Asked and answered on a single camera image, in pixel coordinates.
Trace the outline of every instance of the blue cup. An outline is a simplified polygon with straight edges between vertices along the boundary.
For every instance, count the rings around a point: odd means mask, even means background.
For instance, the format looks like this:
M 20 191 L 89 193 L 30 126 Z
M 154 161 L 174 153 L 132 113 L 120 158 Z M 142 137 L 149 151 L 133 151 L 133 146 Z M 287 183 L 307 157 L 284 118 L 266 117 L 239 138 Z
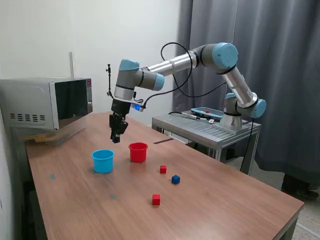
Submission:
M 114 168 L 115 153 L 109 149 L 101 149 L 92 153 L 93 170 L 99 174 L 108 174 Z

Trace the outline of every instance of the white wall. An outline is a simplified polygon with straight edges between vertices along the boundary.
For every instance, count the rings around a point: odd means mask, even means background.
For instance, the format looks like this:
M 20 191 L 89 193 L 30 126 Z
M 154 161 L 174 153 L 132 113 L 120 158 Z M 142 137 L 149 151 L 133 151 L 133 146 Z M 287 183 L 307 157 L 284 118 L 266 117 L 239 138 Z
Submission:
M 107 64 L 112 67 L 115 89 L 121 59 L 140 62 L 141 67 L 161 62 L 160 49 L 176 41 L 181 0 L 2 0 L 0 1 L 0 79 L 23 77 L 69 77 L 69 51 L 73 51 L 76 77 L 92 78 L 93 111 L 106 112 Z M 176 48 L 164 51 L 175 56 Z M 166 77 L 161 91 L 171 90 Z M 137 88 L 137 98 L 156 92 Z M 172 95 L 154 97 L 144 112 L 130 116 L 151 124 L 152 116 L 172 109 Z M 0 240 L 12 240 L 18 226 L 19 198 L 16 161 L 12 160 L 0 115 Z
M 0 1 L 4 78 L 70 77 L 73 50 L 67 0 Z
M 0 111 L 0 240 L 21 239 L 21 183 Z
M 107 96 L 111 64 L 112 92 L 122 59 L 140 63 L 141 67 L 161 62 L 160 49 L 177 40 L 180 0 L 71 0 L 74 33 L 75 76 L 92 78 L 93 111 L 111 109 Z M 165 57 L 175 56 L 169 46 Z M 171 90 L 173 82 L 166 77 L 162 91 Z M 137 88 L 137 99 L 157 92 Z M 172 109 L 172 94 L 152 98 L 144 112 L 132 109 L 129 116 L 151 124 L 152 116 Z

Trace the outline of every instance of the red cube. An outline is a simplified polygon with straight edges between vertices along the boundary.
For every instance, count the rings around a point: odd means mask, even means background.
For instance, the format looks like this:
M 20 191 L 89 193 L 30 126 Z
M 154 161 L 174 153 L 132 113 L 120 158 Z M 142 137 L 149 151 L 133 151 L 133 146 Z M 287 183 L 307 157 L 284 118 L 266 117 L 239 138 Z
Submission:
M 167 173 L 167 166 L 165 166 L 165 165 L 160 166 L 160 173 L 166 174 Z
M 160 194 L 152 195 L 152 205 L 160 205 Z

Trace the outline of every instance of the microwave vent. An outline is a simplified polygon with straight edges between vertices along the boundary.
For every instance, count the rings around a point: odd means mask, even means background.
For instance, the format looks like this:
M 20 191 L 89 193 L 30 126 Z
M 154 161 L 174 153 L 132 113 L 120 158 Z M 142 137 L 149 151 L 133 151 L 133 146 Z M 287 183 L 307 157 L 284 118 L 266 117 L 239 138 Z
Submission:
M 10 113 L 9 117 L 12 121 L 25 122 L 25 123 L 44 123 L 46 121 L 45 115 L 38 114 L 22 114 Z

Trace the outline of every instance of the blue cube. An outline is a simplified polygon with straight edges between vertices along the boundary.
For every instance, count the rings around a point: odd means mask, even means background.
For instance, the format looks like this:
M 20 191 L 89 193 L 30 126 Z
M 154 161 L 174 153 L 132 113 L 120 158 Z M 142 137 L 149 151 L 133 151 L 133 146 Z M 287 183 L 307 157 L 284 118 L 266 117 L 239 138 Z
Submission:
M 173 184 L 178 184 L 180 183 L 180 177 L 178 175 L 174 175 L 172 178 L 171 178 L 171 183 Z

